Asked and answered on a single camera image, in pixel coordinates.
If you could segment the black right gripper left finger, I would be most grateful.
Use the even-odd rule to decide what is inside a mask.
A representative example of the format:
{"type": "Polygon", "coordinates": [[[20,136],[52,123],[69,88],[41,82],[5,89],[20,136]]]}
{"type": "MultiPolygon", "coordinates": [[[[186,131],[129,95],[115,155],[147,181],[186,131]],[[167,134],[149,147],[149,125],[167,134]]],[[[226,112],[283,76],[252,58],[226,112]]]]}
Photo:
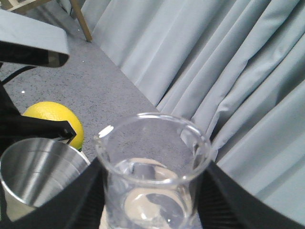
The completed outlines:
{"type": "Polygon", "coordinates": [[[94,159],[63,191],[26,216],[12,221],[0,190],[2,229],[98,229],[104,208],[102,165],[94,159]]]}

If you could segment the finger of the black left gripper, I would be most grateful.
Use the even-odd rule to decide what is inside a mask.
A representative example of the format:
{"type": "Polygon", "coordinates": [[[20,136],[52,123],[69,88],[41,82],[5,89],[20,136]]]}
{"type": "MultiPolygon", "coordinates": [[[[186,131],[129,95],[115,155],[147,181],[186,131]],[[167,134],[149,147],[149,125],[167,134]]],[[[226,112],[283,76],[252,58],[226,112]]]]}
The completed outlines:
{"type": "Polygon", "coordinates": [[[27,138],[43,137],[66,140],[68,143],[76,132],[68,121],[50,121],[20,114],[4,86],[0,87],[0,153],[12,144],[27,138]]]}

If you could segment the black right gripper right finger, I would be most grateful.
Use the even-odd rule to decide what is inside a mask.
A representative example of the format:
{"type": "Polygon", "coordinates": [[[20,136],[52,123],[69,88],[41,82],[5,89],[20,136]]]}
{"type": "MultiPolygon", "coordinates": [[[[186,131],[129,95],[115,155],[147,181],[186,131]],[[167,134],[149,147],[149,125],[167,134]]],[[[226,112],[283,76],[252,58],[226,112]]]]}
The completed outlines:
{"type": "Polygon", "coordinates": [[[214,162],[203,172],[199,217],[204,229],[303,229],[238,185],[214,162]]]}

